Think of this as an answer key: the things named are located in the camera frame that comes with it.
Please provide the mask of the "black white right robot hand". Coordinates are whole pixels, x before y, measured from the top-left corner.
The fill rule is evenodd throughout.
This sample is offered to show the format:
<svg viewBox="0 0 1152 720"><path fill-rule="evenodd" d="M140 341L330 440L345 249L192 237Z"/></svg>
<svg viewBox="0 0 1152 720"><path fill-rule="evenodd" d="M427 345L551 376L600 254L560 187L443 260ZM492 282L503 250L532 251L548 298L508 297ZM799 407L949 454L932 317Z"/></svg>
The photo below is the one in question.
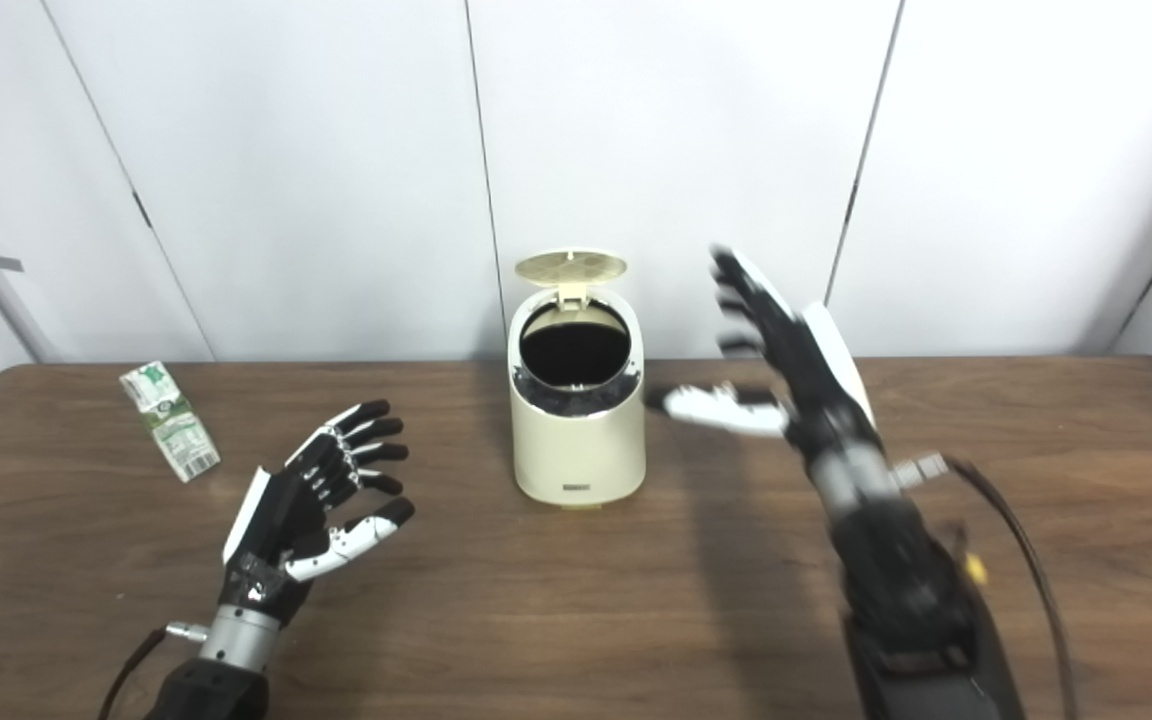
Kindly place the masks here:
<svg viewBox="0 0 1152 720"><path fill-rule="evenodd" d="M755 263L732 247L713 247L719 306L738 314L756 338L723 338L722 350L758 354L786 384L782 400L770 388L653 386L649 410L670 420L733 434L780 437L805 462L833 450L864 446L882 450L867 389L838 325L823 304L796 310Z"/></svg>

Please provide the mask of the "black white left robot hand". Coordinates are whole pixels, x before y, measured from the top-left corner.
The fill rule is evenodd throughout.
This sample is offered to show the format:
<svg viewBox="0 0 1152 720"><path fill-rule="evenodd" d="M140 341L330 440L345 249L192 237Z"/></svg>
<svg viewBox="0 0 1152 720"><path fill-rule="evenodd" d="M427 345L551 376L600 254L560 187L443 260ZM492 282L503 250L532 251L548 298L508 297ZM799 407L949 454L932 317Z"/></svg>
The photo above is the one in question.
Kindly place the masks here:
<svg viewBox="0 0 1152 720"><path fill-rule="evenodd" d="M223 543L218 602L289 626L314 579L397 533L415 506L376 462L410 455L389 442L402 430L388 401L361 402L311 430L282 467L257 468Z"/></svg>

